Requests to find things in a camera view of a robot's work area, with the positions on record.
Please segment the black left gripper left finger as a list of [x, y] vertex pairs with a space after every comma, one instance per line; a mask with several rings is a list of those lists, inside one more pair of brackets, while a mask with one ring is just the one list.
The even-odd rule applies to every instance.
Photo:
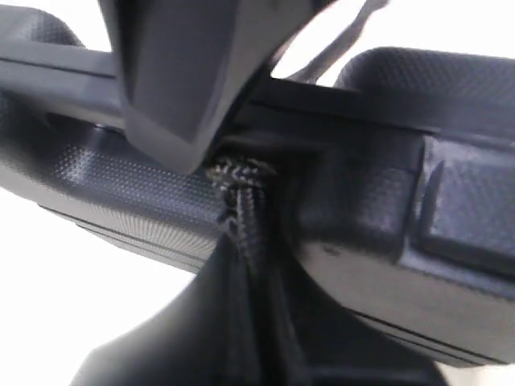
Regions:
[[74, 385], [255, 385], [248, 278], [222, 237], [187, 288], [154, 317], [95, 350]]

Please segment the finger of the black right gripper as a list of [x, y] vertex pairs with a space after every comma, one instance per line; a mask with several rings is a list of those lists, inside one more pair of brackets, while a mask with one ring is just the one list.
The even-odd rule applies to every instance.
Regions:
[[103, 1], [129, 142], [181, 174], [325, 1]]

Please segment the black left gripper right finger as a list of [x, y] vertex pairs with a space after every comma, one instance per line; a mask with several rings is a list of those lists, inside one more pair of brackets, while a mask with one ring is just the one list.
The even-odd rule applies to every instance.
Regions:
[[252, 278], [266, 384], [442, 384], [428, 358], [339, 306], [278, 242], [257, 255]]

